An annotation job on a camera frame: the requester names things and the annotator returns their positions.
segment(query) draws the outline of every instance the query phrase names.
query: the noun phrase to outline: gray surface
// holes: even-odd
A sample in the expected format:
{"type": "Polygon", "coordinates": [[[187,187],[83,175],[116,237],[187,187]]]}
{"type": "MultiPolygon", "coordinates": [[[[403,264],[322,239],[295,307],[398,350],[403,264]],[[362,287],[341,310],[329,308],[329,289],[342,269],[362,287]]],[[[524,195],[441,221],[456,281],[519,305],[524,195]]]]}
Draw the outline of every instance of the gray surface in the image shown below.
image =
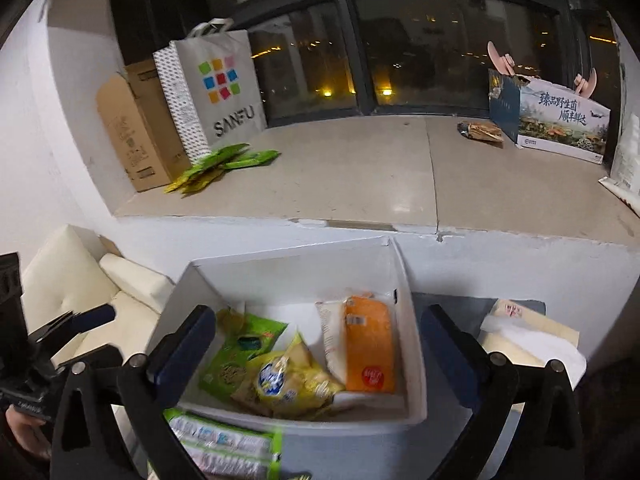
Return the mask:
{"type": "MultiPolygon", "coordinates": [[[[545,313],[540,301],[518,301],[545,313]]],[[[439,303],[456,325],[478,336],[480,324],[495,299],[414,294],[416,316],[424,308],[439,303]]],[[[455,443],[471,412],[462,408],[453,395],[430,350],[423,345],[427,373],[427,419],[403,433],[361,437],[285,436],[281,478],[287,474],[310,472],[315,480],[427,479],[455,443]]],[[[480,478],[497,470],[513,436],[520,415],[511,412],[494,453],[480,478]]]]}

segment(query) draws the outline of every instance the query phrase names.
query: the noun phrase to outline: cardboard box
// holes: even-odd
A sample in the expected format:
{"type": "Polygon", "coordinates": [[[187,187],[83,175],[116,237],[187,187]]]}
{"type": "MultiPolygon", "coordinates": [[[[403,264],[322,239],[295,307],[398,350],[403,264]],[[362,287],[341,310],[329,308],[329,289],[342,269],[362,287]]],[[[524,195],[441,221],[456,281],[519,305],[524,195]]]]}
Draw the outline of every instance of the cardboard box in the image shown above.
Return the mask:
{"type": "Polygon", "coordinates": [[[602,162],[610,110],[565,86],[489,70],[489,117],[517,145],[602,162]]]}
{"type": "Polygon", "coordinates": [[[422,346],[402,257],[389,237],[346,240],[191,262],[175,286],[147,346],[149,353],[174,332],[198,304],[214,310],[244,303],[246,312],[288,323],[274,350],[283,350],[300,331],[314,357],[325,366],[316,301],[343,300],[374,292],[388,298],[396,327],[396,392],[404,405],[393,409],[354,408],[327,420],[279,420],[243,412],[198,388],[202,370],[224,341],[218,332],[178,406],[220,422],[287,434],[338,435],[403,431],[427,416],[422,346]]]}
{"type": "Polygon", "coordinates": [[[152,59],[113,75],[96,95],[98,113],[133,187],[165,186],[190,167],[152,59]]]}

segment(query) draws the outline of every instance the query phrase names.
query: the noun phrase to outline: white sofa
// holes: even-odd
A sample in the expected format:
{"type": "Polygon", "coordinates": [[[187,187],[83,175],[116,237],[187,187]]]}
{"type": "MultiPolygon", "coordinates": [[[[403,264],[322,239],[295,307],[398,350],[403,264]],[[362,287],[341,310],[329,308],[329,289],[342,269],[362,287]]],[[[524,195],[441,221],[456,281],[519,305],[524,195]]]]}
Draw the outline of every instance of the white sofa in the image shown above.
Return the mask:
{"type": "MultiPolygon", "coordinates": [[[[65,226],[49,237],[22,272],[22,305],[31,333],[68,311],[84,312],[104,303],[116,309],[116,319],[72,339],[53,361],[56,364],[111,343],[124,360],[144,352],[149,337],[174,286],[162,274],[106,253],[98,237],[65,226]]],[[[114,413],[127,447],[135,438],[123,407],[114,413]]]]}

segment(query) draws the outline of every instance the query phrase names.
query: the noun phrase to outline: green snack packet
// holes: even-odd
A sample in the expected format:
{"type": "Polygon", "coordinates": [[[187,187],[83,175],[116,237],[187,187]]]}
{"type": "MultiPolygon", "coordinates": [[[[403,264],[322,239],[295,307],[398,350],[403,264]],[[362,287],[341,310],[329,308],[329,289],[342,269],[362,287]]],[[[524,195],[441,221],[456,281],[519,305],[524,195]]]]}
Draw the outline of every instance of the green snack packet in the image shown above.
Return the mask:
{"type": "Polygon", "coordinates": [[[250,152],[242,153],[235,156],[229,162],[222,165],[225,170],[238,170],[239,168],[250,168],[252,166],[260,166],[271,162],[274,158],[280,155],[280,152],[276,150],[266,150],[264,152],[250,152]]]}
{"type": "Polygon", "coordinates": [[[197,162],[188,170],[185,170],[184,173],[181,174],[181,176],[179,176],[171,184],[165,187],[164,192],[171,193],[172,191],[180,189],[186,184],[190,184],[200,174],[203,174],[205,171],[214,168],[221,162],[229,160],[230,158],[244,150],[247,146],[247,143],[232,144],[231,146],[225,146],[224,148],[220,148],[213,153],[209,153],[209,155],[203,156],[202,158],[197,160],[197,162]]]}
{"type": "Polygon", "coordinates": [[[242,329],[226,335],[222,348],[200,375],[199,388],[229,402],[244,380],[247,361],[270,352],[286,327],[287,323],[245,314],[242,329]]]}
{"type": "Polygon", "coordinates": [[[282,433],[236,428],[178,408],[164,418],[186,452],[209,478],[278,480],[282,433]]]}

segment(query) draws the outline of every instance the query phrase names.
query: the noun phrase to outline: windowsill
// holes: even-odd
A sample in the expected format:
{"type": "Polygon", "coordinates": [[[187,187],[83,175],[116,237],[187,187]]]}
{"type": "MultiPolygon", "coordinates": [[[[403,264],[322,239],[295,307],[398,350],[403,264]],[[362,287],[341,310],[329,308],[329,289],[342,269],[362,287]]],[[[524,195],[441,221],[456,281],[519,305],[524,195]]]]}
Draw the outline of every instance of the windowsill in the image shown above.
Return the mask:
{"type": "Polygon", "coordinates": [[[452,228],[640,244],[640,219],[597,181],[603,167],[571,157],[467,140],[460,118],[385,116],[265,131],[273,164],[227,173],[182,198],[153,189],[117,216],[328,221],[434,233],[452,228]]]}

